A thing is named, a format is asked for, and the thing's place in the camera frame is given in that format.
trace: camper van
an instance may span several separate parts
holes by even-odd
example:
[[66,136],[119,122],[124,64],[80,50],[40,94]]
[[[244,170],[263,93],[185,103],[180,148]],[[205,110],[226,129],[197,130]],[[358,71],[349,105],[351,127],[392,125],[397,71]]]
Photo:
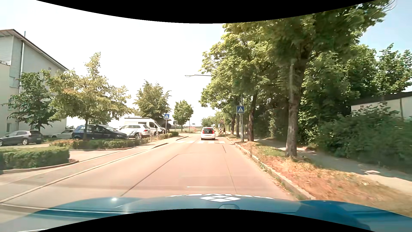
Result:
[[157,122],[154,119],[151,118],[142,118],[142,117],[126,117],[124,118],[124,125],[127,124],[133,124],[133,123],[138,123],[138,124],[145,124],[150,128],[151,135],[155,136],[158,133],[162,134],[165,133],[166,129],[159,126]]

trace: blue square sign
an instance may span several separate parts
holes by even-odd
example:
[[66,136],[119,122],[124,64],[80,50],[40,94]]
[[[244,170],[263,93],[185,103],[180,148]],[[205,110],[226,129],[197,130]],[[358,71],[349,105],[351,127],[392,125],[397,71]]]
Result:
[[236,113],[244,114],[245,113],[245,106],[236,106]]

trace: sky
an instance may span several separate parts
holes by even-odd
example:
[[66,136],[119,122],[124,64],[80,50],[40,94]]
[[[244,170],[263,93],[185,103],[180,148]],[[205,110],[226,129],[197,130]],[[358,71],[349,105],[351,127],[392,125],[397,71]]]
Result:
[[[361,38],[372,48],[382,50],[394,43],[394,49],[410,49],[412,26],[409,21],[412,1],[397,0],[384,22],[367,30]],[[125,85],[133,100],[144,80],[158,82],[171,90],[175,102],[186,100],[194,113],[190,123],[200,125],[203,117],[215,114],[201,107],[198,100],[210,77],[200,74],[202,52],[220,40],[222,24],[179,24],[144,21],[96,14],[36,0],[0,0],[0,29],[15,29],[63,64],[85,75],[84,63],[101,52],[100,73],[111,85]],[[68,118],[67,125],[78,126],[83,120]],[[121,121],[109,125],[117,127]]]

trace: dry grass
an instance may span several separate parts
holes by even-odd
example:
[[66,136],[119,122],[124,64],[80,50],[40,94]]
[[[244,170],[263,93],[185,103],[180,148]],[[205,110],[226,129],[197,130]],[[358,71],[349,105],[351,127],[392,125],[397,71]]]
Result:
[[356,173],[320,168],[310,160],[286,158],[283,151],[274,147],[255,142],[237,143],[317,199],[361,204],[412,216],[410,195],[366,180]]

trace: white building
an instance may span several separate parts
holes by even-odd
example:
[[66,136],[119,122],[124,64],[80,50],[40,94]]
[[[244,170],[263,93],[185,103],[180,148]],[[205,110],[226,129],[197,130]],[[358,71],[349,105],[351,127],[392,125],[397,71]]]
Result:
[[383,102],[386,106],[390,107],[390,111],[396,110],[399,112],[398,116],[403,118],[409,118],[412,116],[412,92],[400,92],[396,94],[387,94],[380,97],[368,97],[364,99],[358,99],[351,105],[351,110],[360,110],[367,106],[378,106],[380,102]]
[[[0,30],[0,104],[6,103],[11,95],[19,94],[20,73],[50,70],[54,75],[67,68],[34,45],[14,29]],[[15,130],[30,130],[25,123],[7,119],[13,111],[7,105],[0,106],[0,136]],[[66,127],[66,119],[44,125],[43,135],[62,132]]]

